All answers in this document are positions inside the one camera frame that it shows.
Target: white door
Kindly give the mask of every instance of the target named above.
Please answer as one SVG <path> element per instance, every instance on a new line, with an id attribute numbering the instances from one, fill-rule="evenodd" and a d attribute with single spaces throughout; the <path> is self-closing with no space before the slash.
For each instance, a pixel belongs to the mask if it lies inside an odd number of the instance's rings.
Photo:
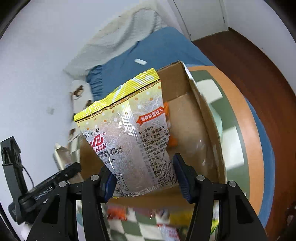
<path id="1" fill-rule="evenodd" d="M 191 40 L 227 30 L 219 0 L 173 0 Z"/>

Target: wooden floor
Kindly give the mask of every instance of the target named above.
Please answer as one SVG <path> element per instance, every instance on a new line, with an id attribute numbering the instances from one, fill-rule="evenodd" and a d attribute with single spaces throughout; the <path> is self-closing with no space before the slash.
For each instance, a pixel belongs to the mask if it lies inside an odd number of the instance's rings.
<path id="1" fill-rule="evenodd" d="M 296 200 L 296 97 L 270 59 L 230 29 L 193 42 L 251 102 L 274 149 L 275 192 L 266 227 L 276 240 L 285 211 Z"/>

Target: blue bed sheet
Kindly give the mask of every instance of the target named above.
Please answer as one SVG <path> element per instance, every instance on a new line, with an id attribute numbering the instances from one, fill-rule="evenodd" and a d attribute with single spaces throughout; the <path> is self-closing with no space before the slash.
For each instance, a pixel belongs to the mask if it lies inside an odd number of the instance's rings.
<path id="1" fill-rule="evenodd" d="M 140 65 L 135 59 L 145 60 Z M 150 68 L 156 70 L 176 61 L 214 65 L 193 43 L 172 27 L 162 28 L 104 65 L 94 67 L 86 77 L 94 100 L 106 97 L 116 87 Z"/>

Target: plastic snack wrapper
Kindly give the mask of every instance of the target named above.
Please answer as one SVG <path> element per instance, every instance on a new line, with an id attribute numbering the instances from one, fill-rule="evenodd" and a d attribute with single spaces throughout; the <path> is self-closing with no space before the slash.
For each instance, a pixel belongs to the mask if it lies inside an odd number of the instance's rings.
<path id="1" fill-rule="evenodd" d="M 150 69 L 117 87 L 74 120 L 117 178 L 113 196 L 137 196 L 176 184 L 161 81 Z"/>

